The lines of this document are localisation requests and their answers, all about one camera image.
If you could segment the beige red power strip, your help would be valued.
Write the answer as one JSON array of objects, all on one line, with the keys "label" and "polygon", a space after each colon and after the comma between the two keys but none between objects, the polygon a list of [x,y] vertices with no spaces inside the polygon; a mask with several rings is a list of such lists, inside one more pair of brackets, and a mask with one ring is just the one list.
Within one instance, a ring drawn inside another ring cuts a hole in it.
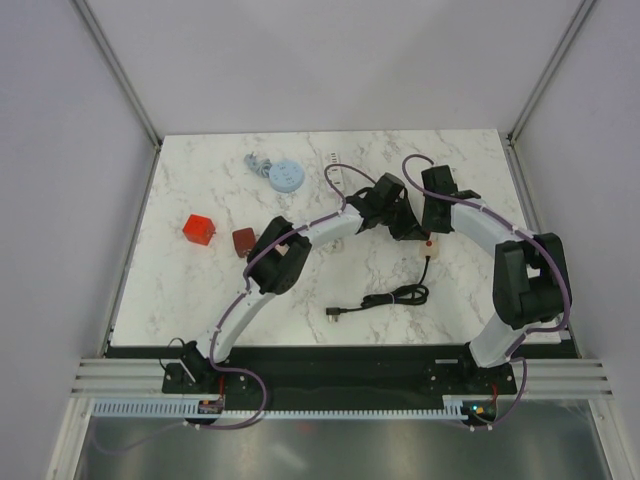
[{"label": "beige red power strip", "polygon": [[435,259],[440,252],[438,235],[432,233],[430,238],[420,244],[418,254],[420,258]]}]

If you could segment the black plug with cable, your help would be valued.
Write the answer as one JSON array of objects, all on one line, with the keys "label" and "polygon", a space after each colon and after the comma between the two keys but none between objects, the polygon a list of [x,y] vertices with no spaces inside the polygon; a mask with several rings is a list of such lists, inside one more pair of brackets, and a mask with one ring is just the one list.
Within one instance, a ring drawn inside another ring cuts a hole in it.
[{"label": "black plug with cable", "polygon": [[411,284],[402,285],[388,293],[369,294],[362,298],[360,305],[354,308],[327,307],[325,314],[330,321],[336,321],[344,314],[370,310],[373,308],[392,305],[417,307],[427,303],[430,291],[424,284],[431,257],[424,257],[424,268],[420,279]]}]

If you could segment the white power strip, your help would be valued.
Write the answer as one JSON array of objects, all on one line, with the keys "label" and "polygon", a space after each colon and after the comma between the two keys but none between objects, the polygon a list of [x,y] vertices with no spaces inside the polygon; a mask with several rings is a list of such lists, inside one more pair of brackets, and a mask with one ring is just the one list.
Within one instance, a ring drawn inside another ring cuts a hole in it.
[{"label": "white power strip", "polygon": [[345,181],[342,168],[339,166],[340,158],[337,152],[329,151],[323,160],[321,173],[326,175],[330,183],[341,193],[345,191]]}]

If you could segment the dark red carp adapter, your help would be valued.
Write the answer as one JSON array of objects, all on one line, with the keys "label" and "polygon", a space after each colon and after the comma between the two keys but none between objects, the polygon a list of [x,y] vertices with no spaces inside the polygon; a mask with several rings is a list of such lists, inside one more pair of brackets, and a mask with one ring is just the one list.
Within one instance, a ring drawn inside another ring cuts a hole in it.
[{"label": "dark red carp adapter", "polygon": [[239,258],[246,258],[256,245],[256,235],[251,227],[232,232],[234,250]]}]

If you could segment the red socket cube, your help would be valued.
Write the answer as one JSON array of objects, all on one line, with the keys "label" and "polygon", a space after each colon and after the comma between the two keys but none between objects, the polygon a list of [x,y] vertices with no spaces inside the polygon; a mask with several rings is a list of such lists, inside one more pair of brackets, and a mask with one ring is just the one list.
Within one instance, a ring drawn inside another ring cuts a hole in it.
[{"label": "red socket cube", "polygon": [[186,220],[182,232],[191,243],[208,246],[216,233],[216,227],[209,217],[191,214]]}]

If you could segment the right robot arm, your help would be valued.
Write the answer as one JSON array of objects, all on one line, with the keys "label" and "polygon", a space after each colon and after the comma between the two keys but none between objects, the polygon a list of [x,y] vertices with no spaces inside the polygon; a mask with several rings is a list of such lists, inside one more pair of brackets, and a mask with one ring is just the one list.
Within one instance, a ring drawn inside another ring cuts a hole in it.
[{"label": "right robot arm", "polygon": [[460,191],[447,166],[426,169],[421,178],[423,226],[435,233],[462,234],[494,260],[495,313],[468,344],[472,360],[457,371],[465,391],[481,393],[494,381],[492,367],[506,363],[528,334],[547,332],[547,323],[571,309],[564,246],[558,235],[523,230],[474,191]]}]

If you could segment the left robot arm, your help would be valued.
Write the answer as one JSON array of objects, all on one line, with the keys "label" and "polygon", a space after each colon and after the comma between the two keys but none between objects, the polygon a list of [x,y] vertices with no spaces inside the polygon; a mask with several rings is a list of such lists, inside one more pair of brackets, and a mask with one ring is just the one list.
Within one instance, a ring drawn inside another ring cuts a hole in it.
[{"label": "left robot arm", "polygon": [[196,392],[216,388],[217,366],[229,357],[259,311],[296,284],[312,251],[378,226],[387,228],[396,241],[430,239],[430,232],[413,212],[404,182],[391,173],[339,197],[339,208],[318,219],[296,225],[278,216],[267,225],[248,255],[237,297],[195,341],[210,362],[197,359],[185,370],[185,382]]}]

